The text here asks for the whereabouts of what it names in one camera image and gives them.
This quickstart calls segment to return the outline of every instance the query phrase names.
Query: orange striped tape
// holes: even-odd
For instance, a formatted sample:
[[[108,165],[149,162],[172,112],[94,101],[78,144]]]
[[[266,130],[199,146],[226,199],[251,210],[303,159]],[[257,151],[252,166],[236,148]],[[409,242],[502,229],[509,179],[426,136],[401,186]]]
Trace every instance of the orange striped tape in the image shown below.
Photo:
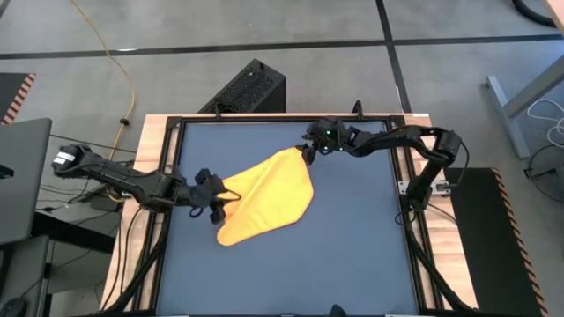
[[[515,234],[515,238],[517,241],[517,245],[521,249],[521,256],[523,257],[523,264],[529,273],[529,280],[531,281],[531,288],[537,297],[538,309],[540,309],[540,314],[543,317],[548,317],[548,310],[546,309],[545,299],[540,291],[540,287],[538,286],[537,276],[532,270],[531,260],[529,260],[529,254],[525,251],[525,244],[521,239],[521,231],[519,230],[519,226],[517,225],[517,221],[515,218],[515,214],[511,208],[511,203],[509,202],[508,192],[503,185],[503,179],[501,177],[500,171],[496,168],[492,168],[492,172],[495,174],[495,179],[497,180],[498,187],[500,188],[501,197],[503,198],[503,202],[505,203],[506,211],[509,216],[509,222],[513,227],[513,233]]]
[[[8,111],[4,114],[4,118],[0,122],[0,124],[10,124],[16,120],[16,115],[18,114],[19,109],[24,104],[24,100],[26,99],[29,90],[32,88],[33,81],[35,80],[35,74],[27,74],[24,82],[18,89],[16,96],[14,97],[14,101],[10,104]]]

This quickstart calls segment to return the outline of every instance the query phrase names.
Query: concrete floor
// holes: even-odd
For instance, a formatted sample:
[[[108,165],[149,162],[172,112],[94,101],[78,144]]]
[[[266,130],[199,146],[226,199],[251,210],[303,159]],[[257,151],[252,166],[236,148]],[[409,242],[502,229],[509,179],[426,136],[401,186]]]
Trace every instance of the concrete floor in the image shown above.
[[[530,2],[543,10],[541,1]],[[113,49],[384,38],[374,0],[79,3]],[[505,0],[384,0],[384,4],[394,39],[557,33],[522,18]],[[0,18],[0,43],[0,59],[7,53],[101,49],[68,0],[11,0]],[[397,46],[396,51],[412,111],[430,113],[435,125],[456,130],[471,151],[470,166],[501,170],[548,310],[564,315],[564,208],[524,178],[523,162],[489,107],[484,87],[486,75],[496,74],[506,93],[513,95],[564,54],[564,41]],[[288,112],[349,112],[356,99],[363,101],[367,112],[402,111],[384,46],[122,56],[119,61],[133,80],[138,103],[121,146],[136,149],[146,114],[199,110],[253,58],[287,76]],[[86,141],[111,144],[130,102],[121,73],[104,57],[0,60],[0,72],[37,74],[18,121],[47,116],[53,120],[53,133]],[[564,86],[548,97],[564,104]],[[521,121],[530,147],[544,145],[548,126],[529,118]],[[60,144],[51,139],[49,158]],[[131,155],[120,153],[118,158]],[[56,179],[48,163],[43,183],[83,186],[82,181]],[[41,198],[63,197],[42,192]],[[67,220],[97,214],[77,205],[56,211]],[[117,221],[104,217],[89,226],[107,232]],[[55,265],[82,252],[57,246]],[[52,315],[94,312],[98,302],[92,285],[103,280],[108,262],[107,255],[92,253],[57,272],[51,291],[64,292],[54,296]]]

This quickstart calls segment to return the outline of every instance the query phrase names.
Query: black box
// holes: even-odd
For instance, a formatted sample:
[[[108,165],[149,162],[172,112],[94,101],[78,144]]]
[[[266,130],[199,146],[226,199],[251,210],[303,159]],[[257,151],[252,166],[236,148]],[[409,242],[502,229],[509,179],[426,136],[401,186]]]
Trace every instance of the black box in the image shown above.
[[[284,113],[286,76],[252,60],[198,113]]]

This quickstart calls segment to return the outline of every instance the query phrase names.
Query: wooden table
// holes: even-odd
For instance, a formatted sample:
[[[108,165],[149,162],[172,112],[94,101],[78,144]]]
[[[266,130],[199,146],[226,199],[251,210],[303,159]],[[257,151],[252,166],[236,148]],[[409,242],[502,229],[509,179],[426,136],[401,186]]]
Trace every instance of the wooden table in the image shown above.
[[[356,114],[223,114],[224,117],[228,116],[312,116],[318,115],[323,118],[327,115],[338,115],[338,116],[351,116],[354,117]],[[183,117],[198,117],[198,118],[210,118],[214,114],[148,114],[145,117],[145,124],[143,131],[141,133],[141,139],[139,141],[139,146],[137,148],[137,156],[134,167],[137,170],[150,172],[158,168],[161,149],[163,148],[163,139],[165,136],[165,130],[167,125],[167,118],[169,116],[183,116]],[[404,114],[405,124],[416,124],[421,126],[431,126],[431,120],[428,114]],[[172,136],[170,138],[170,146],[168,147],[169,153],[167,156],[167,165],[172,164],[172,159],[174,156],[174,149],[176,144],[176,139],[178,137],[178,128],[172,130]],[[425,143],[427,146],[431,147],[433,145],[434,139],[432,137],[427,137]],[[403,150],[398,150],[400,157],[400,166],[402,170],[402,175],[404,180],[409,179],[409,174],[407,170],[407,164],[404,159]],[[426,161],[416,152],[412,151],[413,163],[415,166],[416,173],[420,173],[426,164]],[[450,215],[454,217],[454,212],[452,210],[452,205],[450,199],[447,197],[436,197],[431,198],[431,204],[447,211]],[[123,208],[122,212],[122,232],[126,232],[130,225],[133,215],[138,209],[138,204],[135,200],[129,199]],[[125,267],[124,275],[124,288],[129,284],[134,270],[137,264],[137,259],[140,256],[141,249],[145,240],[145,231],[147,227],[149,213],[146,211],[141,211],[141,214],[135,219],[135,223],[131,227],[130,231],[130,241],[127,253],[127,263]],[[476,298],[474,296],[474,290],[472,288],[470,273],[466,265],[466,260],[464,258],[464,251],[462,247],[462,242],[458,233],[456,225],[449,220],[447,217],[437,212],[433,208],[428,208],[426,212],[426,221],[429,232],[429,238],[431,241],[431,247],[433,249],[434,261],[436,268],[441,272],[442,276],[449,283],[452,289],[459,295],[459,297],[466,304],[476,307]],[[155,235],[153,237],[153,243],[156,240],[158,232],[160,231],[159,225],[156,225]],[[121,241],[116,240],[116,243],[122,243],[122,254],[121,254],[121,264],[123,265],[124,258],[124,245],[125,245],[125,234],[122,234]],[[108,294],[110,293],[111,287],[115,281],[115,275],[118,275],[115,291],[111,294],[108,305],[111,305],[119,296],[119,290],[121,286],[122,275],[121,272],[123,267],[119,268],[118,271],[118,261],[117,261],[118,247],[114,247],[114,253],[112,256],[112,261],[110,263],[108,278],[106,280],[106,287],[104,289],[103,300],[104,303]],[[428,308],[434,308],[433,293],[431,292],[431,284],[429,277],[425,269],[419,265],[424,293]],[[143,296],[141,298],[141,309],[146,309],[149,306],[149,294],[152,288],[152,279],[154,275],[154,268],[152,268],[145,278],[145,284],[143,288]]]
[[[546,7],[553,15],[556,26],[564,33],[564,1],[545,0]]]

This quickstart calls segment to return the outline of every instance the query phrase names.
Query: yellow cloth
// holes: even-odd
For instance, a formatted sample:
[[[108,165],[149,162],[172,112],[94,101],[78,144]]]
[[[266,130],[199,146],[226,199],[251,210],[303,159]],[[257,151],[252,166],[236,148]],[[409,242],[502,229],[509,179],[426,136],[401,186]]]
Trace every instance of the yellow cloth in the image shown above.
[[[314,194],[308,167],[296,148],[279,151],[223,183],[241,195],[240,200],[224,207],[225,224],[218,232],[218,242],[224,246],[295,223]]]

